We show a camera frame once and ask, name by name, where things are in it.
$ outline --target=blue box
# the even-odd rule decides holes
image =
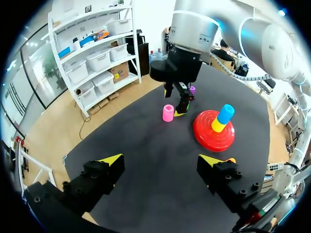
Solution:
[[[63,51],[61,51],[58,56],[59,58],[62,58],[63,56],[66,56],[68,53],[70,53],[70,47],[65,48]]]

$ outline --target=round black table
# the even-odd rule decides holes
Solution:
[[[113,116],[79,143],[66,159],[71,179],[83,163],[123,153],[125,172],[109,196],[91,211],[100,225],[122,233],[230,232],[238,216],[213,196],[196,171],[199,154],[221,160],[234,157],[251,180],[264,178],[270,126],[266,102],[241,82],[202,65],[196,99],[189,112],[172,122],[162,120],[165,104],[176,106],[179,93],[164,98],[159,87]],[[235,108],[231,122],[236,138],[221,153],[195,140],[192,123],[204,110]]]

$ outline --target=red ring toy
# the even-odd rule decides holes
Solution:
[[[206,110],[201,112],[193,123],[193,131],[198,142],[206,149],[221,152],[228,149],[235,137],[235,132],[231,121],[220,133],[215,132],[211,124],[219,112]]]

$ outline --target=cardboard box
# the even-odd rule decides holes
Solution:
[[[127,62],[124,62],[116,67],[113,67],[112,69],[109,70],[110,73],[113,74],[113,82],[117,83],[129,76],[128,72],[128,64]]]
[[[104,107],[106,104],[108,104],[109,103],[109,100],[107,100],[106,98],[105,99],[103,99],[102,101],[100,101],[99,103],[98,103],[98,105],[99,105],[99,107],[100,108],[102,108],[102,107]]]
[[[113,100],[114,98],[118,97],[119,93],[116,91],[115,93],[111,94],[110,96],[108,96],[109,100]]]
[[[90,115],[94,115],[95,113],[97,113],[101,108],[99,107],[98,104],[95,104],[93,107],[90,108],[90,110],[88,110],[88,113]]]

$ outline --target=pink cup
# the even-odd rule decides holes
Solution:
[[[163,108],[163,120],[166,122],[171,122],[174,119],[174,107],[167,104]]]

